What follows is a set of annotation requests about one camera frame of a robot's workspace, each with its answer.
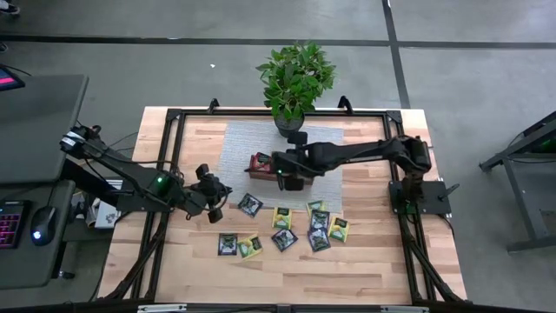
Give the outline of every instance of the gray felt mat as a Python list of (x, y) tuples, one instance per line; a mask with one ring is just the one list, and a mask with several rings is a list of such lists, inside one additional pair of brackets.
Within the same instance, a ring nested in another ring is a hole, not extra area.
[[(308, 133), (309, 143), (343, 143), (343, 129), (304, 126), (301, 130)], [(270, 155), (272, 151), (285, 152), (291, 148), (294, 145), (288, 144), (272, 122), (230, 121), (218, 164), (218, 177), (234, 190), (228, 201), (238, 204), (248, 192), (267, 208), (281, 206), (305, 210), (305, 203), (324, 200), (331, 212), (341, 212), (341, 167), (327, 172), (325, 176), (316, 177), (313, 185), (306, 185), (302, 191), (280, 191), (277, 182), (251, 179), (244, 172), (252, 154), (262, 152)]]

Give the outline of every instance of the potted plant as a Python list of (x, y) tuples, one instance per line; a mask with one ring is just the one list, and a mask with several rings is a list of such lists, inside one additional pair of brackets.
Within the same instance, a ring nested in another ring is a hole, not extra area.
[(332, 89), (335, 66), (326, 52), (314, 43), (296, 43), (280, 52), (272, 50), (268, 63), (257, 67), (267, 85), (264, 105), (272, 108), (275, 125), (284, 137), (301, 128), (305, 112), (314, 111), (313, 102)]

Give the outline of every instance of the wooden tabletop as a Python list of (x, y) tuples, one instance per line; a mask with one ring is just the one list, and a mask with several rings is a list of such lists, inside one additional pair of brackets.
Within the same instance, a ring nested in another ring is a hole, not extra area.
[[(133, 159), (158, 156), (167, 107), (145, 108)], [(402, 110), (407, 135), (421, 136), (432, 146), (423, 110)], [(195, 169), (207, 163), (218, 169), (227, 123), (230, 120), (268, 120), (271, 117), (188, 117), (179, 166), (186, 183), (196, 181)], [(344, 129), (344, 143), (384, 139), (379, 118), (309, 117), (306, 125)], [(172, 129), (167, 159), (173, 150)], [(433, 168), (426, 180), (438, 178)], [(308, 243), (308, 214), (296, 211), (292, 231), (300, 238), (280, 252), (270, 237), (272, 210), (260, 210), (251, 218), (226, 204), (224, 218), (211, 224), (206, 215), (186, 221), (177, 210), (170, 217), (162, 256), (156, 301), (180, 303), (296, 303), (296, 304), (405, 304), (410, 303), (407, 274), (401, 248), (400, 227), (391, 212), (387, 193), (390, 172), (386, 161), (343, 166), (342, 208), (338, 216), (351, 223), (346, 243), (331, 240), (332, 248), (313, 252)], [(224, 182), (234, 186), (233, 182)], [(423, 216), (429, 258), (453, 291), (465, 298), (453, 237), (445, 221)], [(137, 258), (145, 214), (126, 216), (116, 226), (99, 296), (110, 293)], [(239, 237), (258, 233), (263, 252), (246, 261), (240, 256), (217, 256), (218, 234)], [(149, 279), (147, 265), (143, 285)], [(422, 270), (416, 267), (420, 292), (426, 296)]]

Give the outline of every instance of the wooden plank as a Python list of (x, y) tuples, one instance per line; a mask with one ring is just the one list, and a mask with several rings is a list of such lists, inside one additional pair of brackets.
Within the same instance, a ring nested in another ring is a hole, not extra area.
[[(145, 108), (134, 160), (145, 161), (157, 157), (166, 109)], [(420, 136), (432, 147), (423, 110), (401, 112), (405, 132), (409, 136)], [(179, 159), (180, 169), (187, 182), (196, 180), (195, 169), (200, 163), (207, 163), (212, 170), (218, 170), (220, 151), (230, 120), (272, 119), (188, 117)], [(342, 128), (345, 144), (383, 139), (382, 123), (378, 118), (311, 117), (306, 125)], [(175, 126), (172, 127), (168, 159), (174, 146), (174, 134)], [(434, 162), (427, 179), (437, 177)], [(337, 216), (349, 220), (350, 235), (346, 243), (333, 240), (331, 249), (316, 253), (308, 244), (308, 215), (303, 211), (295, 212), (293, 217), (293, 232), (299, 241), (283, 253), (270, 240), (270, 236), (276, 232), (270, 227), (272, 210), (263, 209), (256, 218), (251, 218), (236, 208), (237, 203), (227, 203), (222, 209), (224, 218), (216, 224), (209, 223), (204, 215), (187, 221), (184, 212), (176, 211), (170, 217), (156, 301), (409, 303), (400, 228), (397, 217), (391, 213), (387, 193), (389, 180), (387, 162), (345, 165), (342, 178), (343, 211)], [(144, 214), (134, 213), (116, 226), (100, 296), (112, 291), (136, 260), (143, 224)], [(436, 216), (424, 216), (423, 226), (431, 262), (453, 290), (465, 297), (450, 229), (445, 221)], [(242, 261), (239, 256), (217, 256), (220, 232), (236, 232), (240, 237), (257, 233), (263, 252), (246, 261)], [(416, 266), (416, 271), (420, 291), (424, 295), (420, 266)], [(143, 285), (148, 279), (149, 275), (146, 275)]]

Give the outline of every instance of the black plant pot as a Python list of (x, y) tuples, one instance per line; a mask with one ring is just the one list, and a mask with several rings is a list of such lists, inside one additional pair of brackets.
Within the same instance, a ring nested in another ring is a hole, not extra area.
[(280, 131), (280, 135), (288, 138), (289, 134), (298, 131), (305, 122), (305, 115), (301, 113), (301, 118), (287, 120), (284, 114), (281, 113), (275, 117), (275, 125)]

